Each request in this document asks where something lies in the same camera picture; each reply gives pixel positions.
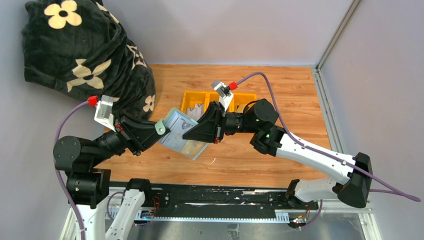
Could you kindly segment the gold card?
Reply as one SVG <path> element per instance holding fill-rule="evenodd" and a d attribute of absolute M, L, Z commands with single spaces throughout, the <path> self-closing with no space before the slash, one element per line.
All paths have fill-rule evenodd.
<path fill-rule="evenodd" d="M 195 160 L 208 146 L 207 142 L 188 140 L 180 152 L 189 159 Z"/>

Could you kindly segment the green card holder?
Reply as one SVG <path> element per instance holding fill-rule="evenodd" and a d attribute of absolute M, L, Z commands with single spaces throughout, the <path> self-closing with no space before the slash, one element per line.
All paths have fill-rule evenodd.
<path fill-rule="evenodd" d="M 183 139 L 183 135 L 197 124 L 194 119 L 174 107 L 154 127 L 160 136 L 159 143 L 194 161 L 210 145 L 208 142 Z"/>

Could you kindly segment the white VIP card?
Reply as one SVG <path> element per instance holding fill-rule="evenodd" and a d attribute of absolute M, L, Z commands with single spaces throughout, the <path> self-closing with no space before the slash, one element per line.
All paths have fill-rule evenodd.
<path fill-rule="evenodd" d="M 182 135 L 185 132 L 197 124 L 195 120 L 185 114 L 174 112 L 171 117 L 165 121 L 164 126 L 168 128 L 170 132 L 163 137 L 162 143 L 164 145 L 171 145 L 173 142 L 178 142 L 182 139 Z"/>

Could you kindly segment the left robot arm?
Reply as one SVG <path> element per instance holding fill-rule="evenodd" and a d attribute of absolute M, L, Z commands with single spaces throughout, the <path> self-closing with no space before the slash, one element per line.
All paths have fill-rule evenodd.
<path fill-rule="evenodd" d="M 170 131 L 163 120 L 133 120 L 123 115 L 114 121 L 112 130 L 94 140 L 68 135 L 55 143 L 55 169 L 67 176 L 64 189 L 80 228 L 80 240 L 128 238 L 139 208 L 154 199 L 151 183 L 143 178 L 130 179 L 122 206 L 111 226 L 106 228 L 111 170 L 96 166 L 126 150 L 140 156 Z"/>

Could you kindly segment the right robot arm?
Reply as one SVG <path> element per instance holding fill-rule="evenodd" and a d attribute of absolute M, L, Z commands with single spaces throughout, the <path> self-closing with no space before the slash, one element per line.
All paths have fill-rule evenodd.
<path fill-rule="evenodd" d="M 305 141 L 276 125 L 279 114 L 266 99 L 252 101 L 243 112 L 226 112 L 213 101 L 184 140 L 217 144 L 225 135 L 252 133 L 250 144 L 261 154 L 294 160 L 326 174 L 315 180 L 292 180 L 285 197 L 291 204 L 313 200 L 340 200 L 362 209 L 367 205 L 372 179 L 370 157 L 335 152 Z"/>

